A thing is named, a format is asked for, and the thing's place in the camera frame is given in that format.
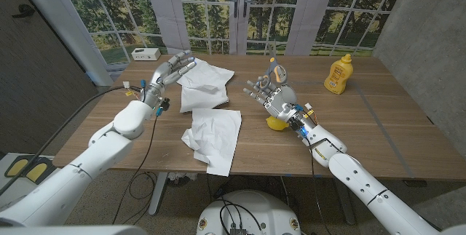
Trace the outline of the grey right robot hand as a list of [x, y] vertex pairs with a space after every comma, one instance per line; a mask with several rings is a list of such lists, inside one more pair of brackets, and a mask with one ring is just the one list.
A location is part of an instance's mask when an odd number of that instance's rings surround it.
[[275, 86], [273, 83], [265, 88], [260, 88], [259, 82], [264, 77], [259, 77], [257, 82], [247, 81], [247, 85], [253, 88], [253, 91], [244, 88], [243, 92], [257, 101], [270, 115], [266, 119], [269, 128], [281, 131], [286, 127], [298, 130], [304, 126], [302, 109], [297, 103], [297, 96], [294, 90], [287, 84]]

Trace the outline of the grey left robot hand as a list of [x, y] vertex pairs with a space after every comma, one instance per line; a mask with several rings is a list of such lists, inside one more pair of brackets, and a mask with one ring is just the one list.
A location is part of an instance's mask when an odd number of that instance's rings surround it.
[[163, 62], [154, 72], [149, 84], [144, 88], [143, 102], [154, 108], [162, 102], [162, 95], [169, 84], [177, 82], [184, 74], [196, 66], [190, 50], [182, 51]]

